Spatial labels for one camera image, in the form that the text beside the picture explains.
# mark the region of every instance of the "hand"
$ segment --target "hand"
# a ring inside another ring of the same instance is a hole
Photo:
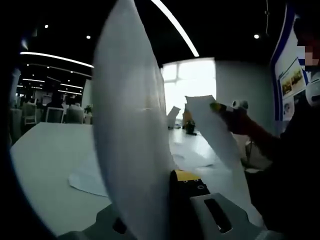
[[[225,121],[230,132],[239,135],[249,135],[254,122],[248,117],[247,112],[241,108],[233,111],[223,111],[222,119]]]

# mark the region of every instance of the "white chair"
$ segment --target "white chair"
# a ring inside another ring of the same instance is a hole
[[[24,103],[22,106],[22,113],[24,118],[24,125],[37,124],[36,117],[37,106],[31,103]]]
[[[66,122],[68,124],[83,124],[85,111],[83,109],[67,109]]]
[[[46,110],[45,122],[62,124],[64,119],[64,111],[65,110],[63,108],[48,107]]]

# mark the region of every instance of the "window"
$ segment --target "window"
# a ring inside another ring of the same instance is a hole
[[[176,106],[181,109],[177,119],[183,118],[185,96],[199,97],[212,95],[217,97],[216,68],[213,58],[192,59],[169,63],[163,66],[166,114]]]

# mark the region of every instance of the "recessed ceiling light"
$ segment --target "recessed ceiling light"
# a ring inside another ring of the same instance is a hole
[[[75,63],[75,64],[80,64],[83,66],[87,66],[90,68],[94,68],[94,66],[81,62],[81,61],[76,61],[76,60],[72,60],[69,58],[65,58],[65,57],[61,57],[61,56],[54,56],[54,55],[50,55],[50,54],[45,54],[45,53],[39,53],[39,52],[32,52],[32,51],[22,51],[20,52],[20,55],[36,55],[36,56],[43,56],[43,57],[48,57],[48,58],[54,58],[54,59],[60,59],[60,60],[64,60],[64,61],[68,61],[71,63]]]
[[[174,15],[169,11],[169,9],[160,1],[160,0],[151,0],[163,14],[169,19],[169,21],[173,24],[175,29],[179,32],[185,43],[190,48],[191,52],[195,57],[199,57],[199,53],[197,52],[194,44],[191,42],[189,36],[186,31],[182,28],[178,20],[174,17]]]
[[[43,81],[43,80],[34,80],[34,79],[28,79],[28,78],[23,78],[22,80],[33,81],[33,82],[41,82],[41,83],[44,83],[44,82],[45,82],[45,81]]]
[[[72,92],[72,91],[63,91],[63,90],[58,90],[58,92],[61,92],[61,93],[67,93],[67,94],[77,94],[77,95],[82,95],[81,93],[78,93],[78,92]]]
[[[77,88],[77,89],[83,89],[83,87],[81,87],[81,86],[68,85],[68,84],[64,84],[64,83],[61,83],[61,85],[67,86],[67,87],[72,87],[72,88]]]

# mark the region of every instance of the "gray plastic part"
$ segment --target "gray plastic part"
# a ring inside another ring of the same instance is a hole
[[[127,229],[120,234],[113,229],[119,216],[112,204],[98,212],[93,225],[83,231],[71,231],[58,237],[59,240],[136,240]]]
[[[205,200],[214,199],[231,223],[231,229],[221,233]],[[249,222],[247,213],[219,193],[190,198],[202,228],[204,240],[282,240],[281,233],[263,230]]]

